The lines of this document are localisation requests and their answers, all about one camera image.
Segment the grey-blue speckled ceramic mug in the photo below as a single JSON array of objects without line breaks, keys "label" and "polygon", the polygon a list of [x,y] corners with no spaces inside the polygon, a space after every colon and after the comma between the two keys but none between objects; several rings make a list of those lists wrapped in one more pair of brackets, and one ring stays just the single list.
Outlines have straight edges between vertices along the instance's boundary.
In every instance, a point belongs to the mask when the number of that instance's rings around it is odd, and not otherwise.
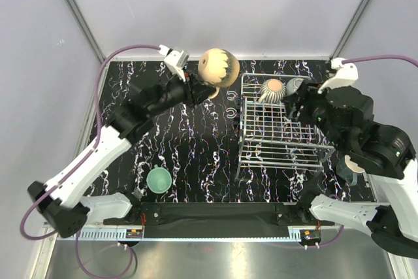
[{"label": "grey-blue speckled ceramic mug", "polygon": [[297,77],[290,79],[290,81],[288,81],[285,87],[286,96],[290,96],[294,94],[299,89],[303,81],[304,81],[303,78],[297,78]]}]

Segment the tan glazed ceramic mug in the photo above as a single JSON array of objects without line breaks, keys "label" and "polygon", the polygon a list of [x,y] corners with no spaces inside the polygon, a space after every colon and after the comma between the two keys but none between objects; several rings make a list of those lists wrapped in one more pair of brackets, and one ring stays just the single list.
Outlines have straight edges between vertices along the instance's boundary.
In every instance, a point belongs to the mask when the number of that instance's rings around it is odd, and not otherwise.
[{"label": "tan glazed ceramic mug", "polygon": [[240,73],[240,64],[237,58],[221,48],[207,50],[199,60],[198,76],[207,86],[214,87],[216,91],[208,97],[215,98],[220,89],[232,86]]}]

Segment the white ribbed ceramic mug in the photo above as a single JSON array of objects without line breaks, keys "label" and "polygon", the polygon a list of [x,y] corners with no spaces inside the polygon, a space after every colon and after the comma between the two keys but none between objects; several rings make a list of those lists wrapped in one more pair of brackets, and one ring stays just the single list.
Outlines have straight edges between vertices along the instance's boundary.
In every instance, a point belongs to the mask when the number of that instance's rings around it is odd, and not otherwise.
[{"label": "white ribbed ceramic mug", "polygon": [[278,104],[286,95],[285,83],[278,79],[269,79],[259,89],[258,103]]}]

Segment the mint green cup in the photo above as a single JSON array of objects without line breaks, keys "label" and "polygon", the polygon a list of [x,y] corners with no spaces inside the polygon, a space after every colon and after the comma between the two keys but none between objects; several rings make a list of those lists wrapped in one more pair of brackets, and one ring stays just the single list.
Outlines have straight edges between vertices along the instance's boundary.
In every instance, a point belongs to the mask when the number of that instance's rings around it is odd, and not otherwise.
[{"label": "mint green cup", "polygon": [[172,176],[166,168],[155,165],[146,177],[146,184],[151,192],[163,194],[172,185]]}]

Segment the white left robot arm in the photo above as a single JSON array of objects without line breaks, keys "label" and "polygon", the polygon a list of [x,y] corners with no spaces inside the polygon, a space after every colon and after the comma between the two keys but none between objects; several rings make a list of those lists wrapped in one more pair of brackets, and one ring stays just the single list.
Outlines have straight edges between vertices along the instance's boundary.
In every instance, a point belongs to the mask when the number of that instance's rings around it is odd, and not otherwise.
[{"label": "white left robot arm", "polygon": [[97,126],[95,140],[70,165],[46,183],[35,181],[28,187],[35,208],[63,238],[75,235],[89,223],[119,220],[135,224],[140,208],[134,197],[124,192],[85,197],[85,191],[154,127],[155,116],[180,103],[197,107],[218,91],[194,74],[184,80],[174,76],[166,84],[131,85],[123,103],[104,125]]}]

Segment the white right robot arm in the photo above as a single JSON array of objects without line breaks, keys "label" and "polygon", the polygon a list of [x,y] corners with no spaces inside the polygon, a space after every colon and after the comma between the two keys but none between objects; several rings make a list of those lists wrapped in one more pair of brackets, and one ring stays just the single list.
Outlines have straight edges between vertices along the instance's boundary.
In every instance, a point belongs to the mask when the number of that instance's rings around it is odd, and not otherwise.
[{"label": "white right robot arm", "polygon": [[357,205],[309,191],[296,208],[297,220],[338,223],[372,238],[385,251],[417,258],[417,156],[401,129],[374,121],[373,99],[352,86],[321,91],[305,80],[283,98],[286,116],[316,126],[345,158],[351,172],[368,174],[386,205]]}]

